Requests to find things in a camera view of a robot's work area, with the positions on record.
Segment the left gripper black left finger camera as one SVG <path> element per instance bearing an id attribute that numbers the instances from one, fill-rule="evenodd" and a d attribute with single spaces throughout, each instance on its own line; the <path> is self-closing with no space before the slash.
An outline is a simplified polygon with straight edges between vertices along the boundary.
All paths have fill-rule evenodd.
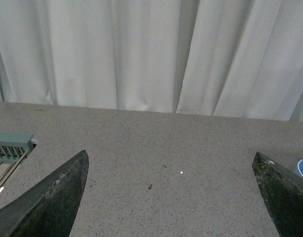
<path id="1" fill-rule="evenodd" d="M 84 194 L 88 155 L 80 151 L 0 209 L 0 237 L 67 237 Z"/>

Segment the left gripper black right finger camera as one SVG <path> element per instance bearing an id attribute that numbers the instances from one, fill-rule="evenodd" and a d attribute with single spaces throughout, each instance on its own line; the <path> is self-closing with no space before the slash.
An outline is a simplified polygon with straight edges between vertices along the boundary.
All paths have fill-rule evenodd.
<path id="1" fill-rule="evenodd" d="M 260 152 L 252 169 L 279 235 L 303 237 L 303 178 Z"/>

